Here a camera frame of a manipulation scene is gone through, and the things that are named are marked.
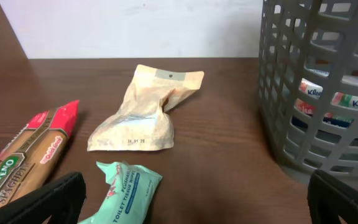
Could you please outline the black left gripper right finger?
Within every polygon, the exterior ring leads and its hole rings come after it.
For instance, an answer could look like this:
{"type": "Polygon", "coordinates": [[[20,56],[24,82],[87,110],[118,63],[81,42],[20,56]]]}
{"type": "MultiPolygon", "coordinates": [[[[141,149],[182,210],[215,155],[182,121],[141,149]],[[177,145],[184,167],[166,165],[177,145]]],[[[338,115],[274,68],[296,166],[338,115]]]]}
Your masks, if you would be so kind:
{"type": "Polygon", "coordinates": [[[323,170],[315,170],[308,184],[313,224],[358,223],[358,191],[323,170]]]}

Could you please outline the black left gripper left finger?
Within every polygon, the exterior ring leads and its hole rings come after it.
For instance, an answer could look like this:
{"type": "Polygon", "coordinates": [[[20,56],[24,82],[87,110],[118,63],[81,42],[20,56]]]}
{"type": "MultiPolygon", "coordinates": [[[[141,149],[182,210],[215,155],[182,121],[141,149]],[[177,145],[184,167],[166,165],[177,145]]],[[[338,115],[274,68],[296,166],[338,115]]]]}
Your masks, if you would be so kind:
{"type": "Polygon", "coordinates": [[[82,173],[71,172],[0,208],[0,224],[76,224],[86,199],[82,173]]]}

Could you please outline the white tissue multipack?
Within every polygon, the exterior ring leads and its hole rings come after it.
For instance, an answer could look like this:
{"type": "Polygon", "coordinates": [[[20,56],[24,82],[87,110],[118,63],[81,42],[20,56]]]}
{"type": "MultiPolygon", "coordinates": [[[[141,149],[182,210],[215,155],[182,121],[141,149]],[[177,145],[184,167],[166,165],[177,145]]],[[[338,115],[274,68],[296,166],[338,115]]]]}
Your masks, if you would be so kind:
{"type": "MultiPolygon", "coordinates": [[[[344,76],[342,80],[345,83],[358,85],[358,77],[344,76]]],[[[302,78],[299,90],[303,93],[306,93],[308,96],[318,100],[323,92],[323,87],[313,82],[310,82],[305,78],[302,78]]],[[[358,109],[358,96],[336,92],[333,96],[333,99],[331,100],[331,103],[336,106],[358,109]]],[[[308,116],[313,115],[314,106],[302,101],[301,99],[296,100],[295,107],[298,111],[301,111],[308,116]]],[[[353,122],[353,119],[328,112],[324,115],[323,121],[325,123],[329,123],[335,126],[347,128],[353,122]]]]}

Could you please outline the mint toilet wipes pack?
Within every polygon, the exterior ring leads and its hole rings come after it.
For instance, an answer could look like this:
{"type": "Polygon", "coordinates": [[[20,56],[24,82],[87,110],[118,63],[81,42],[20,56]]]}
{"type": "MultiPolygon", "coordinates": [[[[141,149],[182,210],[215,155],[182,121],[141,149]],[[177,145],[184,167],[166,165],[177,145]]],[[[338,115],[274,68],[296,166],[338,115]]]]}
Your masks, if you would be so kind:
{"type": "Polygon", "coordinates": [[[99,210],[82,223],[143,223],[163,177],[144,166],[126,162],[96,165],[104,172],[109,190],[99,210]]]}

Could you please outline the orange spaghetti packet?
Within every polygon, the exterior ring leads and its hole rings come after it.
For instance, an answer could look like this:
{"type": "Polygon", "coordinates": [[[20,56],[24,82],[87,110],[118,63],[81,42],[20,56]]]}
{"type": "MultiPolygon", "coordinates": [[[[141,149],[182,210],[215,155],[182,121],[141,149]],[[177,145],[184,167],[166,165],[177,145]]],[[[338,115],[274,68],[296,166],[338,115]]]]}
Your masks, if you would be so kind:
{"type": "Polygon", "coordinates": [[[0,152],[0,208],[45,183],[73,132],[78,104],[35,115],[0,152]]]}

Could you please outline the beige paper pouch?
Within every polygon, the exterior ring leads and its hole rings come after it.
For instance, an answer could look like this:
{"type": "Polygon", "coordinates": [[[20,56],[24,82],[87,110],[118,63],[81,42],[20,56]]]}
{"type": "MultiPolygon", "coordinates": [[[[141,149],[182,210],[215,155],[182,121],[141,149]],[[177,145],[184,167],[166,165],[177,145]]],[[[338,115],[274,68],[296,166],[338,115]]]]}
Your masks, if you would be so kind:
{"type": "Polygon", "coordinates": [[[167,112],[201,87],[204,72],[138,65],[118,111],[88,139],[88,151],[159,151],[174,146],[167,112]]]}

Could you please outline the grey plastic lattice basket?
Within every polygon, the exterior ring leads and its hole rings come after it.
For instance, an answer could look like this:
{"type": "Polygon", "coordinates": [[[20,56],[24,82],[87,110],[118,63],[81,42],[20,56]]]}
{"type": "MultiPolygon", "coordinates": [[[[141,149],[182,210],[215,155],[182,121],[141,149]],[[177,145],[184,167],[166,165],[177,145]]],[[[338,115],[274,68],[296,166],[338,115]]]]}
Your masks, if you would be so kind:
{"type": "Polygon", "coordinates": [[[358,109],[331,103],[336,92],[358,96],[358,0],[265,0],[259,44],[259,107],[280,168],[303,184],[317,169],[358,188],[358,109]],[[301,79],[323,87],[314,99],[301,79]],[[298,111],[297,99],[314,106],[298,111]],[[343,128],[328,112],[352,118],[343,128]]]}

